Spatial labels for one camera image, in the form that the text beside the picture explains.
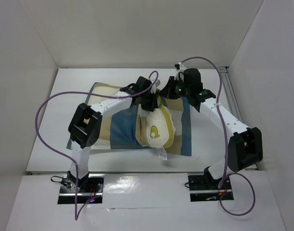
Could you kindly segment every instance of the white table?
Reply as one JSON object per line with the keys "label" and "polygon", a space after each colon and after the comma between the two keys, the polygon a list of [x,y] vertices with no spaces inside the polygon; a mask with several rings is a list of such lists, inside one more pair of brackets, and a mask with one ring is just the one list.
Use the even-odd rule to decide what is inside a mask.
{"label": "white table", "polygon": [[[93,83],[103,82],[125,86],[136,82],[139,76],[148,77],[153,69],[98,68],[59,69],[51,95],[62,91],[89,91]],[[174,69],[156,69],[161,87]],[[219,77],[215,70],[200,69],[203,86],[215,94]],[[86,95],[64,95],[50,101],[40,127],[43,138],[54,148],[71,155],[66,149],[69,139],[68,125],[77,106]],[[220,102],[228,109],[222,89]],[[89,160],[91,172],[195,172],[220,160],[224,155],[223,133],[204,115],[191,109],[192,156],[168,154],[167,161],[160,161],[154,150],[118,150],[92,154]],[[66,172],[70,161],[47,149],[37,138],[27,166],[30,172]]]}
{"label": "white table", "polygon": [[[256,205],[244,217],[225,213],[218,201],[190,202],[187,173],[110,174],[103,203],[88,205],[78,221],[74,205],[57,204],[60,185],[51,176],[23,176],[7,231],[284,231],[266,172],[243,174],[256,192]],[[231,212],[245,212],[252,204],[250,187],[238,176],[231,184],[234,200],[223,204]]]}

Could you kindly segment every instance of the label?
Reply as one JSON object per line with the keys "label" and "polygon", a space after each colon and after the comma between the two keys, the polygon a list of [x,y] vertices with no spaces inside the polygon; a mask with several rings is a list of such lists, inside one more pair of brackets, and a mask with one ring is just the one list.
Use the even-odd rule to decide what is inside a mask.
{"label": "label", "polygon": [[161,160],[167,160],[167,153],[163,147],[160,148],[154,148],[158,151],[159,153],[159,159]]}

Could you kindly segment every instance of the cable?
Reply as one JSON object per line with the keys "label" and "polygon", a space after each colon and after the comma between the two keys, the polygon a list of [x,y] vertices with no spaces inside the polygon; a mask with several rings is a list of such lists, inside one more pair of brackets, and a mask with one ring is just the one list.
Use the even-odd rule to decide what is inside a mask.
{"label": "cable", "polygon": [[[61,181],[55,181],[55,180],[53,180],[53,178],[60,178]],[[68,188],[69,185],[67,185],[67,182],[63,182],[62,179],[63,179],[63,178],[60,177],[60,176],[52,176],[52,177],[51,177],[51,182],[54,182],[54,183],[60,183],[60,184],[62,184],[63,186],[65,186],[66,188]]]}
{"label": "cable", "polygon": [[246,178],[244,175],[242,175],[242,174],[240,174],[240,173],[238,173],[238,172],[233,172],[233,173],[231,173],[231,174],[228,174],[228,175],[225,177],[225,179],[227,179],[227,178],[228,178],[229,176],[231,176],[231,175],[239,175],[239,176],[243,177],[243,178],[249,183],[249,185],[250,185],[250,187],[251,187],[251,190],[252,190],[252,193],[253,193],[253,203],[252,203],[252,205],[251,205],[251,208],[250,208],[248,211],[244,212],[244,213],[232,213],[232,212],[229,212],[226,208],[224,208],[224,206],[223,206],[223,204],[222,204],[222,199],[223,199],[223,197],[226,196],[227,194],[229,194],[229,193],[225,193],[225,194],[222,194],[222,196],[220,197],[220,205],[221,205],[221,207],[223,208],[223,210],[224,210],[225,212],[227,212],[228,214],[233,215],[233,216],[237,216],[237,217],[241,217],[241,216],[244,216],[244,215],[249,214],[249,213],[253,210],[253,208],[254,208],[254,206],[255,206],[255,202],[256,202],[255,191],[254,191],[253,185],[251,184],[251,182],[249,181],[249,179]]}
{"label": "cable", "polygon": [[[109,98],[109,99],[126,99],[126,98],[133,98],[135,96],[138,96],[140,94],[143,94],[145,93],[146,91],[150,90],[152,88],[153,85],[156,84],[157,80],[158,80],[158,77],[159,77],[159,73],[154,70],[150,73],[149,77],[150,78],[154,73],[156,73],[156,79],[153,81],[153,83],[148,87],[146,88],[145,90],[139,92],[139,93],[136,93],[134,95],[129,95],[129,96],[120,96],[120,97],[116,97],[116,96],[107,96],[107,95],[100,95],[100,94],[95,94],[95,93],[89,93],[89,92],[82,92],[82,91],[65,91],[65,92],[60,92],[60,93],[57,93],[55,95],[52,95],[51,97],[49,97],[47,100],[45,100],[39,107],[39,109],[37,110],[37,113],[36,113],[36,117],[35,117],[35,129],[36,129],[36,134],[38,136],[38,138],[40,139],[40,141],[50,150],[70,159],[74,164],[75,164],[75,169],[76,169],[76,180],[75,180],[75,185],[78,185],[79,184],[79,167],[78,167],[78,164],[77,162],[75,161],[75,159],[73,159],[71,156],[57,150],[57,149],[54,149],[53,147],[51,147],[48,143],[46,143],[44,141],[44,139],[42,138],[42,136],[40,135],[39,133],[39,126],[38,126],[38,119],[39,119],[39,114],[40,114],[40,111],[41,109],[48,103],[48,101],[50,101],[51,99],[57,97],[57,96],[60,96],[60,95],[65,95],[65,94],[83,94],[83,95],[93,95],[93,96],[98,96],[98,97],[103,97],[103,98]],[[78,220],[79,218],[79,214],[81,212],[81,210],[83,209],[83,207],[87,204],[88,201],[90,200],[87,200],[85,202],[85,204],[79,209],[78,211],[78,188],[75,187],[75,197],[74,197],[74,201],[75,201],[75,220]]]}
{"label": "cable", "polygon": [[181,61],[179,64],[181,63],[184,63],[188,60],[191,60],[191,59],[203,59],[207,62],[209,62],[214,68],[215,70],[217,71],[218,75],[219,75],[219,79],[220,79],[220,86],[219,86],[219,91],[218,91],[218,94],[217,94],[217,97],[216,97],[216,109],[217,109],[217,112],[219,114],[219,117],[220,117],[220,120],[221,120],[221,123],[222,123],[222,127],[223,127],[223,132],[224,132],[224,140],[225,140],[225,164],[224,164],[224,171],[223,171],[223,177],[221,179],[221,181],[219,182],[218,184],[218,188],[220,189],[222,187],[222,185],[224,184],[224,181],[226,180],[227,177],[231,176],[231,175],[240,175],[242,176],[243,178],[246,179],[246,181],[249,183],[250,187],[251,187],[251,190],[252,190],[252,193],[253,193],[253,203],[252,203],[252,206],[251,208],[246,211],[245,213],[242,213],[242,214],[234,214],[234,213],[231,213],[229,212],[228,210],[226,210],[224,208],[224,206],[222,205],[222,198],[224,195],[226,194],[223,194],[221,197],[220,197],[220,205],[221,207],[224,209],[224,211],[226,211],[227,213],[229,213],[230,215],[233,215],[233,216],[244,216],[248,213],[250,213],[252,211],[252,209],[254,208],[255,206],[255,191],[254,191],[254,188],[253,188],[253,185],[251,184],[251,182],[249,181],[249,179],[247,179],[244,175],[240,174],[240,173],[232,173],[232,174],[229,174],[227,175],[227,165],[228,165],[228,137],[227,137],[227,129],[226,129],[226,126],[225,126],[225,121],[223,119],[223,116],[222,116],[222,113],[220,111],[220,108],[219,108],[219,99],[220,99],[220,93],[221,93],[221,90],[222,90],[222,85],[223,85],[223,82],[222,82],[222,77],[221,77],[221,73],[220,73],[220,70],[218,69],[218,67],[212,62],[210,61],[209,59],[205,58],[205,57],[200,57],[200,56],[193,56],[193,57],[190,57],[190,58],[187,58],[187,59],[184,59],[183,61]]}

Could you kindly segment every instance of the white wall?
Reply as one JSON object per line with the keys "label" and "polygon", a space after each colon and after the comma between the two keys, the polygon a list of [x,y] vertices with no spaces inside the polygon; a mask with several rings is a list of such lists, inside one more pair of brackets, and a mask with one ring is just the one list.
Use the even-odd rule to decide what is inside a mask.
{"label": "white wall", "polygon": [[35,140],[34,116],[57,67],[19,0],[0,0],[0,230]]}
{"label": "white wall", "polygon": [[294,230],[294,0],[263,2],[229,76],[243,120],[263,133],[263,167]]}
{"label": "white wall", "polygon": [[171,67],[229,65],[262,0],[21,2],[59,67]]}

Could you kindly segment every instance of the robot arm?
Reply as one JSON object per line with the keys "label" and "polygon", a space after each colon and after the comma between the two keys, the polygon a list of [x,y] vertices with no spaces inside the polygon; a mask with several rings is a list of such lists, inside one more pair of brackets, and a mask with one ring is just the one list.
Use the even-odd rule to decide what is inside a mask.
{"label": "robot arm", "polygon": [[[119,91],[115,97],[129,96],[128,93]],[[82,103],[78,106],[69,126],[72,143],[72,158],[78,164],[79,185],[84,187],[88,179],[88,161],[91,146],[99,138],[101,122],[106,118],[127,109],[132,104],[132,98],[107,99],[102,102],[87,106]],[[68,178],[75,182],[76,167],[72,162],[68,171]]]}
{"label": "robot arm", "polygon": [[[215,95],[203,88],[198,69],[185,69],[183,65],[175,65],[177,75],[171,76],[167,85],[159,95],[168,99],[186,97],[189,104],[198,112],[207,116],[221,131],[222,122],[217,112]],[[249,128],[235,118],[219,103],[219,110],[223,116],[228,136],[228,166],[227,174],[238,172],[263,159],[262,134],[258,128]],[[206,181],[210,185],[217,185],[222,178],[225,160],[222,159],[204,171]]]}
{"label": "robot arm", "polygon": [[148,111],[153,111],[157,108],[157,95],[155,92],[151,93],[149,90],[134,97],[134,95],[147,89],[150,85],[151,81],[149,79],[139,77],[135,84],[130,84],[120,89],[114,99],[107,99],[91,106],[84,103],[78,106],[68,128],[72,142],[72,158],[76,161],[79,171],[77,173],[75,164],[71,163],[67,177],[72,184],[76,184],[78,174],[79,183],[76,187],[84,188],[86,186],[89,176],[89,154],[91,146],[99,138],[102,120],[136,104],[141,104],[142,109]]}

